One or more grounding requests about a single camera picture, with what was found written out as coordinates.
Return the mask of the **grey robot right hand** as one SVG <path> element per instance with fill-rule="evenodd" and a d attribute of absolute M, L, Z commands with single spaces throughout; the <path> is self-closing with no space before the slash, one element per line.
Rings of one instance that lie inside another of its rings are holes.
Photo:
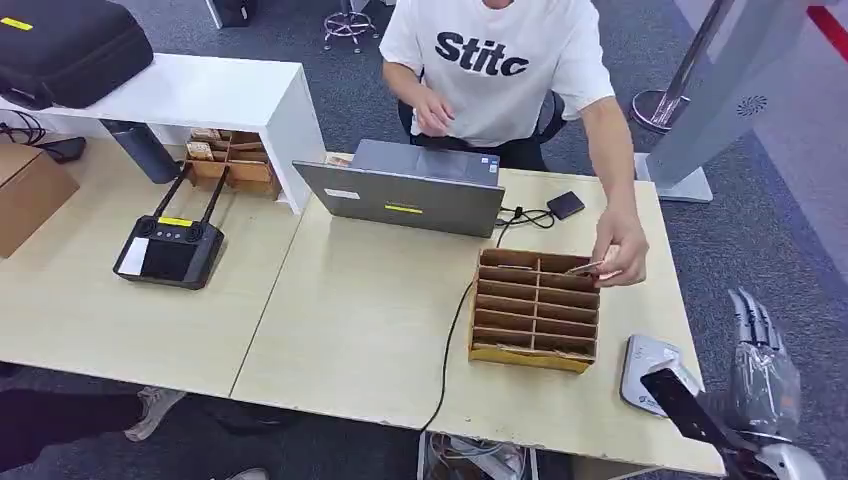
<path fill-rule="evenodd" d="M 737 323 L 729 406 L 731 425 L 755 436 L 791 441 L 801 416 L 801 380 L 765 306 L 742 287 L 728 296 Z"/>

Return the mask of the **person's left hand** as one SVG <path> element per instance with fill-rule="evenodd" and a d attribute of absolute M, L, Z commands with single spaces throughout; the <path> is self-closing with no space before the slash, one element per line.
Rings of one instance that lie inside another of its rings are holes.
<path fill-rule="evenodd" d="M 649 244 L 634 204 L 613 204 L 602 213 L 596 227 L 592 260 L 599 288 L 630 286 L 646 279 Z"/>

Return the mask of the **person's right hand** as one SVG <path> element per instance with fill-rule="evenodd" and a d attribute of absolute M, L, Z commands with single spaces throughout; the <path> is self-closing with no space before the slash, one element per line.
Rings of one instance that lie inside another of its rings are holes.
<path fill-rule="evenodd" d="M 423 134 L 430 137 L 445 137 L 449 134 L 454 114 L 439 94 L 424 85 L 415 85 L 411 102 L 418 128 Z"/>

